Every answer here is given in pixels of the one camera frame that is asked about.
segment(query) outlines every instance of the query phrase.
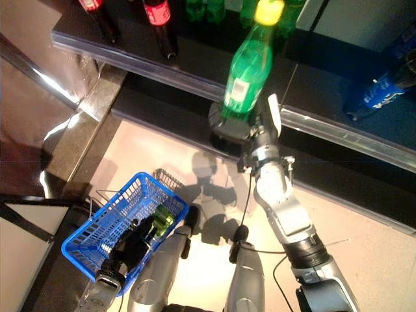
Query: black shelf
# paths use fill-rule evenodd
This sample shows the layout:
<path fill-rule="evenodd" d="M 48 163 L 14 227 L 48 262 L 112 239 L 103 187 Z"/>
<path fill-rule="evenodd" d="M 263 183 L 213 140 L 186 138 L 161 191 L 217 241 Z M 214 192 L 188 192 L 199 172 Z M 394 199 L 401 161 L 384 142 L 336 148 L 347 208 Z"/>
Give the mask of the black shelf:
<path fill-rule="evenodd" d="M 227 11 L 221 27 L 193 24 L 185 17 L 185 1 L 172 2 L 179 55 L 166 60 L 141 1 L 129 5 L 128 1 L 108 0 L 106 4 L 122 33 L 116 45 L 99 36 L 94 21 L 77 3 L 53 29 L 55 45 L 201 98 L 222 100 L 233 52 L 248 32 L 241 29 L 237 13 Z M 408 95 L 358 123 L 341 110 L 352 81 L 368 81 L 385 69 L 378 55 L 302 31 L 296 31 L 283 50 L 284 56 L 276 56 L 263 93 L 277 93 L 285 107 L 284 125 L 416 173 L 416 137 L 412 135 L 416 133 L 416 109 Z"/>

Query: white wall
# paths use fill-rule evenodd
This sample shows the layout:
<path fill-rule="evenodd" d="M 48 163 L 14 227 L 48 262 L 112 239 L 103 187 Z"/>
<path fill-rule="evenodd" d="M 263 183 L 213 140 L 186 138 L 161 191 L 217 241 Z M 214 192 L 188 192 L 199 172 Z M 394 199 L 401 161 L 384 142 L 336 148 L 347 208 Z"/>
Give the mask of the white wall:
<path fill-rule="evenodd" d="M 322 0 L 309 0 L 298 28 L 308 30 Z M 316 33 L 381 51 L 416 20 L 415 0 L 331 0 Z"/>

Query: bottle label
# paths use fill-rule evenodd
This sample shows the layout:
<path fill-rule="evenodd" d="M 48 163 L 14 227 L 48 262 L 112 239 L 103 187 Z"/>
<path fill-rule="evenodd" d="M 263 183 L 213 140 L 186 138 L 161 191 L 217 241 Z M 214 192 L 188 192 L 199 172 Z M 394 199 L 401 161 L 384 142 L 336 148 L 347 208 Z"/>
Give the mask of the bottle label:
<path fill-rule="evenodd" d="M 86 11 L 97 10 L 103 4 L 103 0 L 79 0 L 79 2 Z"/>
<path fill-rule="evenodd" d="M 148 15 L 149 22 L 154 26 L 166 24 L 170 19 L 170 9 L 168 0 L 157 6 L 149 6 L 144 4 L 144 10 Z"/>
<path fill-rule="evenodd" d="M 246 81 L 236 78 L 233 83 L 233 90 L 231 91 L 231 98 L 237 102 L 243 102 L 246 98 L 247 91 L 250 84 Z"/>
<path fill-rule="evenodd" d="M 364 93 L 364 103 L 370 109 L 380 109 L 404 92 L 385 74 Z"/>

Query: blue plastic shopping basket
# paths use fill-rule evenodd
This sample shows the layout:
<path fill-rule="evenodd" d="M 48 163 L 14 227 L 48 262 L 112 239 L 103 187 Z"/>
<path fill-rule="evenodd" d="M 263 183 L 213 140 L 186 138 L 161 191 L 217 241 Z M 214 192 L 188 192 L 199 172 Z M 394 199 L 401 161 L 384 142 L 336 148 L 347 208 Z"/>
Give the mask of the blue plastic shopping basket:
<path fill-rule="evenodd" d="M 175 216 L 175 222 L 155 241 L 141 264 L 130 271 L 120 294 L 128 289 L 150 259 L 153 251 L 188 213 L 188 205 L 164 187 L 154 177 L 139 172 L 104 205 L 91 220 L 86 221 L 62 244 L 62 253 L 91 280 L 102 262 L 109 257 L 112 247 L 133 219 L 138 221 L 152 215 L 163 204 Z"/>

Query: green plastic bottle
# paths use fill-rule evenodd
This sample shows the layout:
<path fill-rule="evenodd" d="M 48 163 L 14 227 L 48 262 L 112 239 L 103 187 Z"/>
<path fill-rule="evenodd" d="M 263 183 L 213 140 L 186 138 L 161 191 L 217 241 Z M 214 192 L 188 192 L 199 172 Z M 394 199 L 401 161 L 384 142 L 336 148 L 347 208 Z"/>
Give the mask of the green plastic bottle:
<path fill-rule="evenodd" d="M 242 0 L 242 8 L 240 11 L 240 23 L 242 28 L 253 26 L 256 5 L 257 0 Z"/>
<path fill-rule="evenodd" d="M 224 0 L 208 0 L 207 21 L 219 25 L 226 16 Z"/>
<path fill-rule="evenodd" d="M 273 64 L 272 39 L 279 21 L 282 0 L 260 0 L 255 25 L 233 57 L 228 75 L 223 118 L 248 121 Z"/>
<path fill-rule="evenodd" d="M 156 207 L 153 217 L 155 219 L 153 227 L 155 228 L 156 237 L 162 237 L 166 230 L 175 222 L 175 216 L 162 204 Z"/>
<path fill-rule="evenodd" d="M 276 35 L 288 39 L 296 28 L 296 22 L 306 0 L 286 0 L 285 9 L 278 23 Z"/>
<path fill-rule="evenodd" d="M 187 16 L 189 21 L 201 21 L 205 15 L 203 0 L 187 0 Z"/>

